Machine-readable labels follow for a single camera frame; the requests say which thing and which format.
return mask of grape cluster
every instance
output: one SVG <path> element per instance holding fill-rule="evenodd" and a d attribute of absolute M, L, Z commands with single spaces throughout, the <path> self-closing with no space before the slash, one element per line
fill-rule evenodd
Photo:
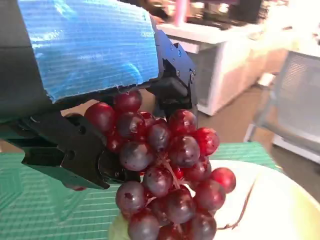
<path fill-rule="evenodd" d="M 212 171 L 207 156 L 220 144 L 216 132 L 197 129 L 196 116 L 188 110 L 176 110 L 167 122 L 138 112 L 141 103 L 139 91 L 130 91 L 117 95 L 113 107 L 99 102 L 84 115 L 105 134 L 106 148 L 119 154 L 122 166 L 143 176 L 142 182 L 128 181 L 116 192 L 130 239 L 212 240 L 215 212 L 236 187 L 230 169 Z"/>

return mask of grid pattern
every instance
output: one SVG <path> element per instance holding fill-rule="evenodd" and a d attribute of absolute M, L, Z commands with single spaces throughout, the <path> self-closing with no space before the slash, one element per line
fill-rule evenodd
<path fill-rule="evenodd" d="M 278 122 L 291 132 L 319 142 L 320 59 L 289 52 L 276 78 Z"/>
<path fill-rule="evenodd" d="M 43 87 L 59 99 L 158 77 L 149 13 L 116 0 L 19 0 Z"/>
<path fill-rule="evenodd" d="M 107 240 L 118 215 L 108 190 L 75 192 L 21 164 L 21 153 L 0 153 L 0 240 Z M 211 159 L 239 160 L 276 168 L 255 142 L 225 143 Z"/>

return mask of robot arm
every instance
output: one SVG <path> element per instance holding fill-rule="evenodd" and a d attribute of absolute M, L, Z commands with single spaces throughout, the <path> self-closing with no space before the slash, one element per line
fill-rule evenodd
<path fill-rule="evenodd" d="M 66 0 L 71 9 L 72 3 L 77 1 Z M 43 5 L 42 0 L 31 2 L 33 8 L 37 3 Z M 114 2 L 112 6 L 117 4 L 121 5 L 121 12 L 126 12 L 122 11 L 126 9 L 124 3 Z M 8 22 L 9 17 L 12 21 L 11 28 L 0 28 L 0 138 L 24 150 L 24 165 L 66 184 L 107 189 L 113 183 L 139 180 L 139 173 L 124 169 L 118 156 L 106 150 L 105 137 L 83 116 L 62 116 L 60 111 L 91 99 L 105 102 L 119 91 L 147 89 L 156 96 L 167 117 L 176 109 L 196 112 L 194 63 L 179 44 L 172 44 L 163 31 L 157 30 L 155 24 L 147 20 L 154 31 L 156 77 L 104 89 L 94 86 L 86 93 L 54 100 L 45 88 L 43 69 L 35 49 L 37 46 L 32 42 L 28 29 L 30 24 L 23 14 L 25 8 L 23 0 L 0 7 L 0 22 Z M 141 48 L 133 47 L 131 51 Z M 114 75 L 113 69 L 105 74 Z"/>

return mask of chair back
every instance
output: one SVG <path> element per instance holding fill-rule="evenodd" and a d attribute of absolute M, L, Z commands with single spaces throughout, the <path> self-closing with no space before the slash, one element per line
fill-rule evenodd
<path fill-rule="evenodd" d="M 278 123 L 320 143 L 320 58 L 290 51 L 274 93 Z"/>

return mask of gray chair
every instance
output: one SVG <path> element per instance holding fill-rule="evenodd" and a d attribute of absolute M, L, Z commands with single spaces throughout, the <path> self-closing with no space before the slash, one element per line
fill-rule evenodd
<path fill-rule="evenodd" d="M 270 122 L 271 108 L 277 122 Z M 257 128 L 265 128 L 291 145 L 320 156 L 320 58 L 290 51 L 266 103 L 249 125 L 244 142 Z"/>

